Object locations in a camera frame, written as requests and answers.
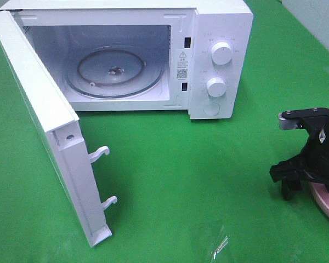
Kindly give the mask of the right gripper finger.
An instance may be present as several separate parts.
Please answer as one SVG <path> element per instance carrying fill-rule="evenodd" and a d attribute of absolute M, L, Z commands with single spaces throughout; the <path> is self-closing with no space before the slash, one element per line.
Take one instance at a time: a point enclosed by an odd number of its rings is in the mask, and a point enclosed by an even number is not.
<path fill-rule="evenodd" d="M 282 180 L 281 193 L 284 200 L 291 200 L 297 193 L 301 192 L 302 190 L 302 184 L 299 180 Z"/>
<path fill-rule="evenodd" d="M 309 178 L 305 171 L 307 165 L 305 158 L 294 156 L 286 161 L 281 161 L 277 165 L 272 165 L 269 174 L 273 182 L 280 180 L 302 180 L 307 181 Z"/>

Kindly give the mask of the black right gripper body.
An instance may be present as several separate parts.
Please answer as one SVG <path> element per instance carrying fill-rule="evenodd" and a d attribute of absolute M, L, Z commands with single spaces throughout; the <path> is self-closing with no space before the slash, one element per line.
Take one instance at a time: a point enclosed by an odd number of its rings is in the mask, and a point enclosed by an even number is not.
<path fill-rule="evenodd" d="M 300 180 L 329 185 L 329 128 L 312 129 L 300 156 Z"/>

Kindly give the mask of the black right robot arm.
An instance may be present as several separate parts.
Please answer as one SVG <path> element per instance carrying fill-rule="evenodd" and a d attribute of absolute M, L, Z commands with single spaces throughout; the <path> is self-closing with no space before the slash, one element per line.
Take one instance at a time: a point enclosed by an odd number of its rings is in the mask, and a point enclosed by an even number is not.
<path fill-rule="evenodd" d="M 299 154 L 270 168 L 273 182 L 282 182 L 283 198 L 290 200 L 301 191 L 302 181 L 323 184 L 329 192 L 329 109 L 284 111 L 278 118 L 280 129 L 305 129 L 309 134 Z"/>

